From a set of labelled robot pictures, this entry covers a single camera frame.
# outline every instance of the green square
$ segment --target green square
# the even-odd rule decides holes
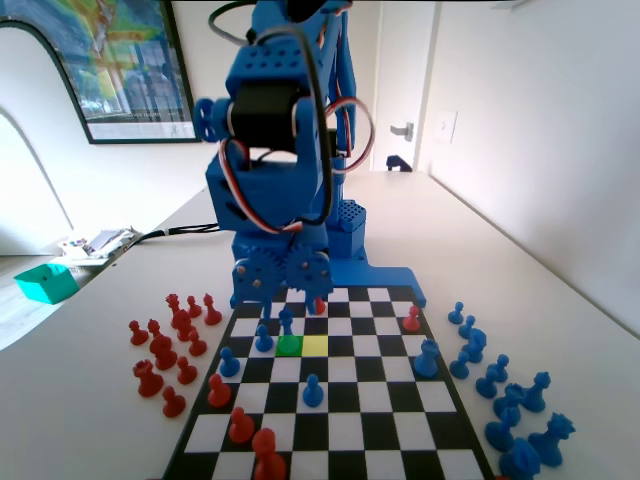
[[[286,343],[298,339],[298,346],[293,351],[288,351]],[[278,344],[276,345],[276,357],[299,357],[302,355],[302,335],[281,335],[278,337]]]

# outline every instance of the white wall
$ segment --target white wall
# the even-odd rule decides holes
[[[421,150],[437,179],[636,332],[639,26],[636,0],[443,3]],[[459,111],[452,145],[433,140],[441,110]]]
[[[194,100],[227,96],[224,80],[238,47],[207,25],[211,12],[224,3],[173,3]],[[358,4],[350,19],[358,88],[369,105],[378,9],[377,2]],[[250,8],[230,12],[221,25],[244,34],[250,13]],[[0,29],[0,58],[0,106],[31,141],[74,226],[97,221],[99,226],[133,224],[149,230],[205,186],[204,171],[215,146],[89,145],[64,84],[37,40],[20,30]]]

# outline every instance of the chessboard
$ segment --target chessboard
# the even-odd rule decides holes
[[[270,428],[291,480],[424,479],[482,480],[493,473],[471,426],[446,364],[425,379],[415,372],[422,340],[433,338],[420,310],[422,331],[402,319],[416,304],[410,287],[334,288],[322,315],[309,315],[304,292],[284,289],[274,298],[272,319],[261,306],[235,309],[163,480],[248,480],[255,468],[251,442],[234,444],[230,415],[241,406],[256,431]],[[293,312],[301,348],[281,356],[278,312]],[[274,338],[268,352],[255,347],[256,328]],[[240,371],[224,378],[232,389],[223,408],[207,402],[206,379],[216,373],[228,346]],[[324,389],[316,408],[302,400],[314,373]]]

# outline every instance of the framed picture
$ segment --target framed picture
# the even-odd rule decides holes
[[[197,141],[169,1],[0,0],[0,28],[49,51],[89,143]]]

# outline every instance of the red pawn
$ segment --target red pawn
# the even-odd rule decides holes
[[[215,325],[222,320],[222,314],[213,308],[213,298],[208,293],[204,296],[204,304],[207,307],[207,316],[204,319],[206,325]]]
[[[198,369],[193,365],[189,365],[187,357],[180,357],[178,359],[178,381],[182,385],[189,385],[198,376]]]
[[[152,370],[153,364],[150,360],[141,360],[133,367],[133,375],[140,379],[138,393],[144,398],[153,397],[164,385],[162,376],[153,373]]]
[[[420,330],[420,320],[418,320],[418,307],[413,305],[409,309],[409,316],[402,320],[402,327],[409,332],[417,332]]]
[[[253,436],[256,425],[253,418],[244,413],[242,407],[236,407],[231,412],[231,427],[229,438],[233,443],[244,443]]]
[[[253,436],[251,446],[258,459],[253,479],[284,480],[287,476],[287,465],[284,463],[284,459],[276,453],[276,436],[273,430],[269,428],[258,430]]]
[[[189,333],[189,340],[191,340],[189,353],[194,357],[199,357],[207,351],[207,342],[200,340],[200,334],[197,330],[192,330],[191,333]]]
[[[133,345],[142,345],[149,338],[149,332],[140,330],[140,325],[135,320],[129,322],[129,328],[133,332],[130,340]]]
[[[209,377],[209,395],[207,401],[212,407],[224,407],[231,400],[231,387],[222,381],[222,377],[214,373]]]
[[[176,391],[173,387],[165,388],[162,392],[162,396],[167,401],[162,409],[162,413],[164,413],[165,417],[177,417],[182,413],[184,407],[187,405],[184,397],[182,395],[176,395]]]

